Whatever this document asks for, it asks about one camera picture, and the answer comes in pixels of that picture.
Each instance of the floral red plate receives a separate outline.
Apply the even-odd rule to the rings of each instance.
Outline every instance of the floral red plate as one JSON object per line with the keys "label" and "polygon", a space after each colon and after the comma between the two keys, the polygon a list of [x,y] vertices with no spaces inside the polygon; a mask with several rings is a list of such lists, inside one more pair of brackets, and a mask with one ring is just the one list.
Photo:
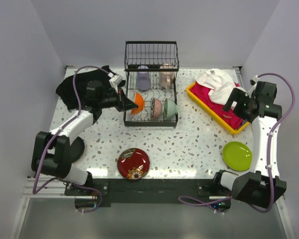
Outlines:
{"label": "floral red plate", "polygon": [[121,153],[118,160],[118,170],[127,179],[140,179],[150,169],[149,156],[139,148],[129,148]]}

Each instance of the black wire dish rack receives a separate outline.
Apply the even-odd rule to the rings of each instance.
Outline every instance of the black wire dish rack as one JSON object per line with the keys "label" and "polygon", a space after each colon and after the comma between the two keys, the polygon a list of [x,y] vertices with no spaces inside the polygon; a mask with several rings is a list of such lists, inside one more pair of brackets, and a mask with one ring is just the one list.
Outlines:
{"label": "black wire dish rack", "polygon": [[[145,107],[142,112],[136,115],[131,115],[129,112],[124,113],[124,125],[176,127],[178,114],[168,120],[164,120],[162,115],[158,119],[151,118],[151,102],[153,98],[161,101],[163,106],[165,99],[170,99],[177,105],[176,78],[179,71],[179,60],[176,41],[127,41],[124,63],[127,78],[127,96],[131,99],[135,93],[139,93],[145,101]],[[163,64],[169,64],[173,68],[160,69],[160,66]],[[139,66],[147,66],[148,69],[138,69]],[[137,73],[144,71],[150,74],[151,86],[150,89],[141,91],[136,85]],[[175,72],[175,78],[169,90],[160,86],[160,72]]]}

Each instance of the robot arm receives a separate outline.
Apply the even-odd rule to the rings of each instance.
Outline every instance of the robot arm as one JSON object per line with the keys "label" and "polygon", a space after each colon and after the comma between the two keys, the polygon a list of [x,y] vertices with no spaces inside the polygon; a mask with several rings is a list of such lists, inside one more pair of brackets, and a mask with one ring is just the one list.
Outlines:
{"label": "robot arm", "polygon": [[138,107],[125,96],[121,88],[117,87],[119,82],[118,76],[114,76],[110,80],[112,88],[105,92],[101,82],[91,81],[86,91],[86,107],[81,112],[76,111],[73,117],[50,132],[37,134],[31,164],[33,171],[38,171],[44,149],[52,137],[55,137],[49,147],[55,151],[46,153],[41,173],[78,185],[92,186],[92,174],[75,167],[69,160],[72,153],[71,146],[85,129],[98,120],[102,109],[115,107],[119,112],[124,112]]}
{"label": "robot arm", "polygon": [[[252,123],[253,131],[253,160],[249,171],[241,176],[220,170],[215,175],[215,182],[232,191],[233,199],[255,206],[269,206],[271,189],[268,168],[274,179],[274,201],[287,188],[287,184],[279,179],[277,166],[277,134],[278,125],[270,132],[282,117],[281,106],[273,104],[277,87],[268,82],[252,81],[254,84],[247,93],[234,89],[223,110],[228,111],[234,101],[237,102],[234,113],[238,117]],[[268,138],[272,137],[270,145],[270,162],[267,162]]]}

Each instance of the yellow tray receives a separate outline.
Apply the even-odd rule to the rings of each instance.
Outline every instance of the yellow tray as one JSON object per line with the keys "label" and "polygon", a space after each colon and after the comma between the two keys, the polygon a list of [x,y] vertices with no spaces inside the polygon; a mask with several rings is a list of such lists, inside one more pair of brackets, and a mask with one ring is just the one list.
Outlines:
{"label": "yellow tray", "polygon": [[208,113],[217,123],[219,123],[227,132],[231,135],[240,133],[249,123],[244,123],[237,130],[233,129],[228,123],[226,123],[221,117],[218,116],[213,110],[210,109],[203,101],[201,101],[196,95],[194,95],[190,89],[193,88],[195,82],[186,88],[188,97],[199,105],[206,113]]}

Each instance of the pink towel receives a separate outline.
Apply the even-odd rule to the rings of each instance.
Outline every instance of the pink towel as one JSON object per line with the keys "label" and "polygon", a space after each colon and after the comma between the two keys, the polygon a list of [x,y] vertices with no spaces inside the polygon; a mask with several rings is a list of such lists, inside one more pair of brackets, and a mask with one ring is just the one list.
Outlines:
{"label": "pink towel", "polygon": [[219,105],[211,102],[209,98],[210,89],[195,83],[194,87],[190,90],[194,95],[196,95],[201,101],[203,101],[208,107],[210,107],[218,116],[220,116],[226,123],[228,123],[233,129],[238,129],[243,120],[234,115],[233,110],[230,109],[229,112],[223,111],[223,105]]}

